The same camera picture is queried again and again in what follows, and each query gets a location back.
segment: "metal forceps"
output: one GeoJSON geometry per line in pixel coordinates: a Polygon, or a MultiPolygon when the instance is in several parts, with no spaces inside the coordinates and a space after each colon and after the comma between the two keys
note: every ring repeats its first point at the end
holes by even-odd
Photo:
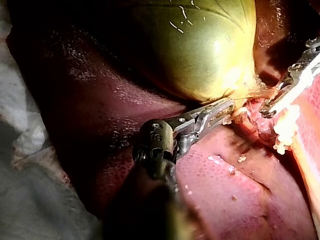
{"type": "Polygon", "coordinates": [[[300,94],[309,88],[320,73],[320,37],[308,40],[301,58],[288,68],[287,77],[276,86],[270,99],[266,99],[259,112],[263,118],[271,119],[291,104],[300,94]]]}
{"type": "Polygon", "coordinates": [[[176,161],[190,147],[233,113],[234,100],[223,98],[176,117],[151,119],[140,128],[140,141],[132,150],[135,164],[142,164],[150,178],[163,180],[176,203],[181,202],[176,161]]]}

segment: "tissue dissection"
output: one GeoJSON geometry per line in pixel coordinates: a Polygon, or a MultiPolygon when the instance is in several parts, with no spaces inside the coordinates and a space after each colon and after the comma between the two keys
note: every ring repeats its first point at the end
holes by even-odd
{"type": "Polygon", "coordinates": [[[273,148],[281,155],[284,155],[286,150],[290,150],[293,137],[299,129],[296,123],[299,116],[300,106],[298,104],[288,105],[273,126],[273,130],[278,134],[273,148]]]}

